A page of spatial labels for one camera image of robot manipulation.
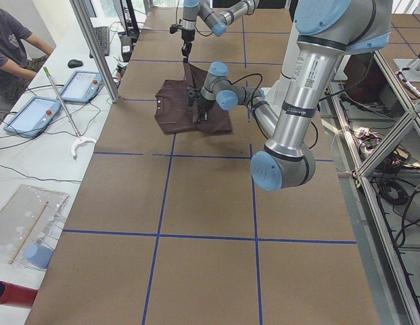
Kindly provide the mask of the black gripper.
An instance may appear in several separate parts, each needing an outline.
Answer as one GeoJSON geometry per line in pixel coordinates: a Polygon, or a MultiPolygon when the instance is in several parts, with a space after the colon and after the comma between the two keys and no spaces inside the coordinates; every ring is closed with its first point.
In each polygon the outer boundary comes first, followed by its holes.
{"type": "Polygon", "coordinates": [[[181,31],[181,38],[183,40],[183,46],[181,53],[183,55],[183,63],[189,63],[189,55],[191,53],[192,43],[195,40],[195,22],[182,22],[181,24],[172,24],[170,26],[170,34],[174,34],[177,31],[181,31]]]}
{"type": "Polygon", "coordinates": [[[208,112],[213,108],[215,101],[208,100],[202,94],[200,89],[188,87],[187,88],[188,106],[197,108],[193,113],[193,122],[200,124],[208,120],[208,112]]]}

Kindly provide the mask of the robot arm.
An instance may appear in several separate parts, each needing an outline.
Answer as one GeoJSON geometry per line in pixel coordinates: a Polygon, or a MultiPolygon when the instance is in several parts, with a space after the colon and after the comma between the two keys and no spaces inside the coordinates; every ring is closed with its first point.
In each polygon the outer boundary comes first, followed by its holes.
{"type": "Polygon", "coordinates": [[[210,7],[207,1],[184,1],[182,18],[179,20],[179,23],[170,26],[170,34],[174,34],[178,30],[181,31],[183,61],[188,62],[192,42],[195,40],[198,18],[202,19],[213,35],[219,37],[226,32],[227,27],[234,23],[237,18],[244,15],[252,15],[258,8],[259,3],[259,0],[239,1],[218,14],[210,7]]]}
{"type": "Polygon", "coordinates": [[[304,138],[326,86],[344,55],[388,44],[391,15],[391,1],[299,1],[294,12],[299,54],[280,111],[258,87],[232,84],[227,66],[213,62],[197,95],[199,117],[214,105],[225,111],[247,107],[266,136],[263,150],[251,159],[254,182],[267,191],[307,183],[315,160],[304,138]]]}

